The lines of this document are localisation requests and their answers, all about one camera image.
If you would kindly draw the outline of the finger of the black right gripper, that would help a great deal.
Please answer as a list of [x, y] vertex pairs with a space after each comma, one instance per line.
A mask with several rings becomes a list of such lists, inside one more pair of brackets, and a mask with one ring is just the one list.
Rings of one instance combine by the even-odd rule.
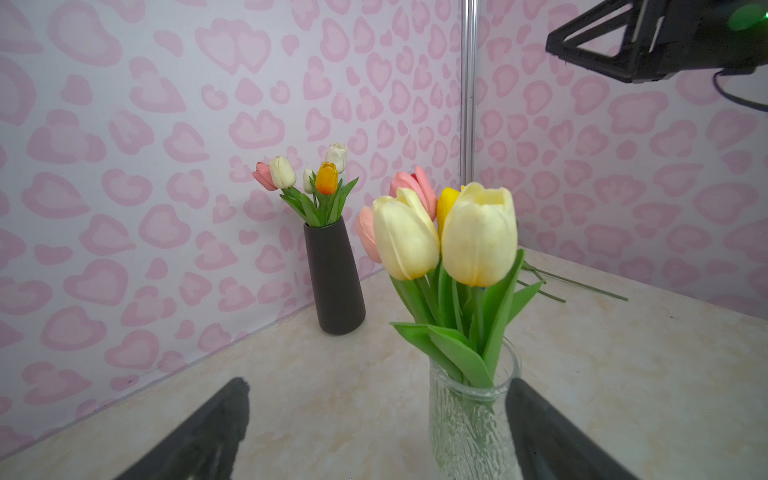
[[549, 33], [545, 49], [558, 59], [623, 83], [669, 77], [653, 47], [665, 1], [602, 1]]

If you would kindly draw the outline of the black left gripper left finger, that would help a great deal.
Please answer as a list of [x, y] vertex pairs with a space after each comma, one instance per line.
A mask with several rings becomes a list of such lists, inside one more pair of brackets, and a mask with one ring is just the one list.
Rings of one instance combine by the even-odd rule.
[[229, 479], [249, 424], [249, 385], [233, 378], [117, 479]]

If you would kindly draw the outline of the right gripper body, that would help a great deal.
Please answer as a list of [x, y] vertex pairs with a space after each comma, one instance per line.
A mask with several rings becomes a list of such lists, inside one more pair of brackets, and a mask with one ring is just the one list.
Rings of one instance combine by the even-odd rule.
[[765, 1], [670, 1], [659, 70], [754, 69], [767, 63]]

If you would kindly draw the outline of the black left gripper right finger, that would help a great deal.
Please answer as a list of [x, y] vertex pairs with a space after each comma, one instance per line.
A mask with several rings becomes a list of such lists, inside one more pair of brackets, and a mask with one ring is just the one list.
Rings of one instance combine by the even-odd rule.
[[524, 480], [636, 480], [523, 379], [511, 380], [505, 408]]

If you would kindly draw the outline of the clear plastic cup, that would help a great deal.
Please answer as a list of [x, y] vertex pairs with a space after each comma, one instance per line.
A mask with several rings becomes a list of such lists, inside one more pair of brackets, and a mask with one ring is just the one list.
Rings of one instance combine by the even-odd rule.
[[522, 361], [504, 340], [495, 385], [479, 389], [451, 379], [430, 363], [429, 479], [520, 479], [505, 399]]

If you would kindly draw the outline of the small yellow tulip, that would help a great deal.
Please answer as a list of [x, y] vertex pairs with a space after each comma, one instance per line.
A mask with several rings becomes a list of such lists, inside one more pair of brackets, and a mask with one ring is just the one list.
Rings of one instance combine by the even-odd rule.
[[[610, 291], [607, 291], [607, 290], [604, 290], [604, 289], [601, 289], [601, 288], [598, 288], [598, 287], [595, 287], [595, 286], [592, 286], [592, 285], [589, 285], [589, 284], [586, 284], [586, 283], [583, 283], [583, 282], [580, 282], [580, 281], [577, 281], [577, 280], [573, 280], [573, 279], [570, 279], [570, 278], [567, 278], [567, 277], [563, 277], [561, 275], [558, 275], [558, 274], [555, 274], [555, 273], [552, 273], [552, 272], [549, 272], [549, 271], [542, 270], [540, 268], [534, 267], [533, 265], [531, 265], [531, 264], [529, 264], [527, 262], [523, 262], [523, 266], [521, 267], [521, 271], [532, 273], [536, 277], [536, 279], [538, 279], [539, 282], [542, 283], [542, 285], [546, 285], [547, 284], [547, 279], [551, 278], [551, 279], [555, 279], [555, 280], [560, 281], [560, 282], [567, 283], [569, 285], [577, 286], [579, 288], [582, 288], [582, 289], [585, 289], [585, 290], [589, 290], [591, 292], [594, 292], [594, 293], [597, 293], [597, 294], [600, 294], [600, 295], [604, 295], [604, 296], [616, 299], [616, 300], [620, 300], [620, 301], [624, 301], [624, 302], [628, 302], [629, 301], [629, 299], [627, 297], [625, 297], [625, 296], [622, 296], [622, 295], [619, 295], [619, 294], [616, 294], [616, 293], [613, 293], [613, 292], [610, 292]], [[525, 281], [519, 280], [519, 279], [517, 280], [517, 283], [519, 285], [523, 286], [523, 287], [529, 287], [530, 286], [529, 283], [526, 283]], [[549, 299], [554, 300], [554, 301], [559, 302], [559, 303], [563, 303], [563, 304], [567, 303], [567, 301], [564, 298], [558, 297], [556, 295], [553, 295], [553, 294], [548, 293], [548, 292], [543, 291], [543, 290], [539, 290], [538, 294], [543, 295], [544, 297], [549, 298]]]

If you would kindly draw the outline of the dark grey vase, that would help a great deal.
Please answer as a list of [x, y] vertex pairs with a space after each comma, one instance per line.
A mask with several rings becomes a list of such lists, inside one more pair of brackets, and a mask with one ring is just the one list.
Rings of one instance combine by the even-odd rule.
[[365, 320], [366, 307], [345, 221], [305, 225], [304, 233], [319, 326], [334, 336], [351, 333]]

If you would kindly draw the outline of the cream white tulip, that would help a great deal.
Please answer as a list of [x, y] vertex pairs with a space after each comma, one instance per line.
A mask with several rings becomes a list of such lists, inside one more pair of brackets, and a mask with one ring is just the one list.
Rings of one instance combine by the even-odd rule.
[[320, 226], [320, 217], [315, 203], [299, 191], [295, 185], [296, 172], [289, 160], [277, 156], [269, 163], [273, 184], [282, 191], [281, 198], [305, 221], [310, 227]]

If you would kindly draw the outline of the orange tulip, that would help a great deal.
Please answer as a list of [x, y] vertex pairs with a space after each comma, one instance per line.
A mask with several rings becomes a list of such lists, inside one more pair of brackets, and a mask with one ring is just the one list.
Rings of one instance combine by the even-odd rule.
[[315, 189], [319, 194], [330, 196], [338, 189], [338, 169], [333, 162], [324, 162], [316, 173]]

